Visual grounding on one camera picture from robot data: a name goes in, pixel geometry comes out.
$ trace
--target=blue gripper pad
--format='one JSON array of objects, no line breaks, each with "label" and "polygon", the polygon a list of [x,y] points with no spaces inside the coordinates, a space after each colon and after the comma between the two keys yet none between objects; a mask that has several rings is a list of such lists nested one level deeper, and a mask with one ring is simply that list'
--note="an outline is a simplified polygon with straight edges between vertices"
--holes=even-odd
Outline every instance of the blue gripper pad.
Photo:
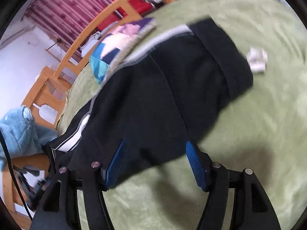
[{"label": "blue gripper pad", "polygon": [[106,169],[105,186],[107,189],[113,186],[120,174],[123,172],[123,166],[125,165],[125,159],[127,154],[127,148],[124,146],[124,140],[121,141],[115,155],[113,156],[110,165]]},{"label": "blue gripper pad", "polygon": [[205,169],[203,168],[201,161],[196,154],[195,148],[190,141],[188,141],[185,146],[185,152],[190,162],[190,166],[192,168],[197,185],[201,187],[203,191],[205,191],[207,188]]}]

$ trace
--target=black cable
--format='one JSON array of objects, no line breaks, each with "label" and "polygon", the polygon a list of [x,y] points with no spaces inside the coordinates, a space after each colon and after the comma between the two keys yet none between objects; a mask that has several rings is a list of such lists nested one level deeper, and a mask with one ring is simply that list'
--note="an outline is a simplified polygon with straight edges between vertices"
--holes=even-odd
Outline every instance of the black cable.
[{"label": "black cable", "polygon": [[26,205],[26,202],[21,194],[21,191],[20,191],[20,188],[18,186],[18,183],[16,181],[16,178],[15,178],[15,175],[14,175],[14,171],[13,171],[13,168],[12,168],[12,163],[11,163],[11,158],[10,158],[10,154],[9,154],[9,150],[7,149],[7,144],[5,143],[5,140],[4,140],[4,137],[2,135],[2,132],[0,130],[0,144],[2,145],[2,148],[3,148],[3,152],[4,152],[4,155],[5,155],[5,158],[7,159],[7,166],[9,167],[9,171],[10,171],[10,174],[11,174],[11,177],[12,177],[12,180],[15,184],[15,187],[17,189],[17,192],[19,194],[19,197],[22,201],[22,204],[23,206],[25,207],[26,211],[27,211],[27,214],[29,215],[29,218],[30,220],[32,220],[32,216],[30,214],[30,211]]}]

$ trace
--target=white stripe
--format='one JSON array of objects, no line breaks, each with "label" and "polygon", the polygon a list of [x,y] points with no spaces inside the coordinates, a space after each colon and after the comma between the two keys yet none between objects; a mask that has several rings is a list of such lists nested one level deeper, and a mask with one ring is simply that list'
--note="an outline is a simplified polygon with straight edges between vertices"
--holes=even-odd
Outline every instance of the white stripe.
[{"label": "white stripe", "polygon": [[51,152],[52,152],[52,156],[53,156],[53,161],[55,163],[56,162],[56,157],[54,156],[54,149],[53,148],[51,148]]},{"label": "white stripe", "polygon": [[68,151],[71,151],[71,150],[73,150],[74,148],[76,148],[76,147],[78,146],[80,140],[81,140],[81,139],[79,139],[79,141],[78,141],[73,147],[71,147]]},{"label": "white stripe", "polygon": [[77,145],[77,143],[80,141],[81,139],[81,133],[84,129],[84,127],[86,126],[88,119],[90,118],[90,115],[87,114],[83,120],[80,122],[79,127],[77,129],[77,131],[74,133],[74,135],[72,135],[70,137],[70,139],[68,141],[66,141],[58,150],[59,151],[63,151],[63,152],[67,152],[69,151],[72,147],[74,147],[75,145]]},{"label": "white stripe", "polygon": [[59,148],[61,148],[61,147],[63,146],[63,144],[65,144],[68,140],[70,140],[70,139],[76,134],[76,132],[77,132],[77,131],[79,130],[79,128],[80,128],[80,125],[81,125],[82,121],[84,120],[84,118],[87,117],[87,115],[90,115],[90,113],[85,114],[85,115],[81,118],[81,120],[80,120],[80,122],[79,122],[79,124],[78,124],[78,126],[77,126],[77,129],[76,129],[68,138],[66,138],[62,143],[60,143],[60,144],[58,145],[58,147],[54,148],[55,150],[59,150]]},{"label": "white stripe", "polygon": [[126,59],[125,63],[134,61],[138,58],[140,58],[144,53],[148,52],[150,49],[152,49],[154,46],[160,44],[161,42],[164,42],[173,36],[184,33],[184,32],[192,32],[192,30],[186,25],[182,24],[177,27],[174,27],[172,29],[166,30],[165,32],[157,35],[153,39],[151,39],[149,42],[145,43],[142,47],[140,47],[138,50],[130,54]]}]

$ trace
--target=metal screw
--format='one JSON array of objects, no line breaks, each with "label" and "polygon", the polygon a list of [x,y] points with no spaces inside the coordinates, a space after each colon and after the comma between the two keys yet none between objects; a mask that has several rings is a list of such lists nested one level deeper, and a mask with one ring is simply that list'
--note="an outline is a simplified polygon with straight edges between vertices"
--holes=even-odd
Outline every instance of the metal screw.
[{"label": "metal screw", "polygon": [[62,168],[59,168],[59,172],[61,174],[65,173],[67,171],[67,168],[66,167],[62,167]]},{"label": "metal screw", "polygon": [[218,163],[218,162],[214,162],[214,163],[212,163],[212,166],[218,169],[218,168],[221,167],[221,164]]},{"label": "metal screw", "polygon": [[253,171],[251,169],[245,169],[245,173],[248,175],[251,175],[253,173]]},{"label": "metal screw", "polygon": [[92,166],[92,168],[97,168],[97,167],[100,166],[100,163],[97,162],[97,161],[96,162],[92,162],[91,166]]}]

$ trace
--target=wooden chair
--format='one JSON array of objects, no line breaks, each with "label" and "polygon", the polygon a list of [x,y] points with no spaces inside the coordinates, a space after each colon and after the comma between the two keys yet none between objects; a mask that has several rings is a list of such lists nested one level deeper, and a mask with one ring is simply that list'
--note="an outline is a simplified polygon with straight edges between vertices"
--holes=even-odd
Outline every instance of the wooden chair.
[{"label": "wooden chair", "polygon": [[[63,78],[59,77],[56,79],[54,76],[54,72],[49,67],[44,67],[28,92],[27,96],[23,100],[23,103],[26,107],[30,108],[31,113],[35,119],[35,122],[55,129],[56,128],[56,121],[59,118],[64,105],[65,105],[65,93],[71,88],[71,84],[68,83]],[[50,87],[48,86],[48,82],[52,84],[54,89],[58,90],[59,92],[63,93],[64,96],[62,100],[55,98],[51,92]],[[39,115],[39,109],[35,107],[33,104],[37,106],[42,106],[43,104],[47,104],[53,109],[57,110],[56,120],[54,124],[49,123],[45,119],[43,119]],[[34,167],[39,168],[40,170],[45,171],[45,175],[48,175],[48,168],[49,168],[49,159],[44,154],[36,154],[32,156],[25,156],[25,157],[17,157],[13,158],[12,164],[17,166],[18,168],[23,168],[25,165],[32,165]],[[30,228],[31,221],[28,216],[20,214],[15,210],[14,203],[22,206],[22,201],[18,195],[16,188],[13,185],[12,178],[10,176],[10,172],[8,166],[6,165],[4,171],[2,172],[2,183],[3,183],[3,195],[4,195],[4,203],[9,210],[12,217],[18,223],[18,225],[28,230]],[[26,200],[26,196],[21,188],[21,192],[23,194],[24,199]]]}]

